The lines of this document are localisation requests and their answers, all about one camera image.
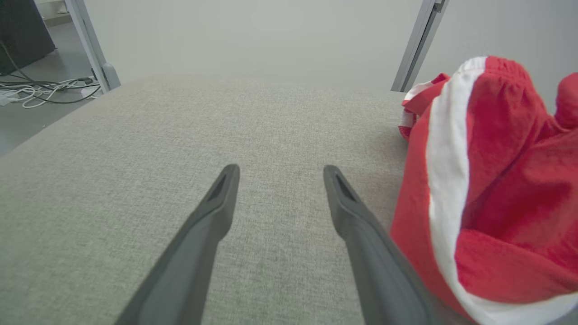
red garment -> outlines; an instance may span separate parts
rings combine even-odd
[[[560,83],[555,117],[503,58],[414,88],[394,241],[432,292],[480,324],[546,324],[572,310],[578,73]]]

metal frame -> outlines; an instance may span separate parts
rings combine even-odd
[[[407,92],[416,81],[448,3],[449,0],[423,0],[398,73],[391,86],[392,91]]]
[[[98,79],[103,93],[106,93],[118,86],[120,80],[112,64],[106,62],[102,48],[98,43],[98,38],[84,0],[64,0],[66,7],[71,14],[72,21],[88,56],[94,76]]]

white cable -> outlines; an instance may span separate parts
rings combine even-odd
[[[36,108],[38,106],[44,105],[44,103],[47,103],[47,100],[49,100],[50,97],[52,97],[60,89],[71,89],[71,88],[84,87],[84,86],[77,86],[76,83],[78,83],[78,82],[79,82],[78,79],[64,80],[64,81],[59,82],[58,84],[51,84],[50,87],[53,88],[52,90],[46,89],[41,85],[37,85],[37,86],[31,86],[29,84],[7,85],[7,84],[3,84],[2,82],[0,82],[0,87],[13,88],[14,89],[13,92],[8,91],[5,94],[3,94],[2,96],[4,96],[4,97],[9,97],[9,96],[16,95],[19,93],[28,94],[28,96],[19,98],[16,101],[23,102],[22,103],[23,108]],[[40,97],[41,95],[47,95],[48,97],[42,98],[42,99],[34,97],[34,96]],[[88,98],[98,98],[98,97],[89,96],[85,99],[88,99]],[[35,100],[38,100],[41,102],[36,104],[36,105],[27,106],[28,103],[35,101]]]

gray floor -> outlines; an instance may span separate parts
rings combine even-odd
[[[91,76],[90,63],[74,25],[67,23],[50,27],[48,30],[57,47],[56,51],[23,67],[22,71],[34,80],[55,82]],[[1,80],[16,78],[0,77]],[[74,101],[80,98],[80,93],[55,94],[51,100]],[[74,104],[46,103],[32,109],[22,108],[21,103],[0,106],[0,156],[87,102],[88,100]]]

gray tablecloth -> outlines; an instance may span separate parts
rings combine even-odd
[[[170,75],[74,111],[0,159],[0,324],[112,324],[230,163],[239,195],[203,323],[362,324],[322,169],[387,228],[402,99]]]

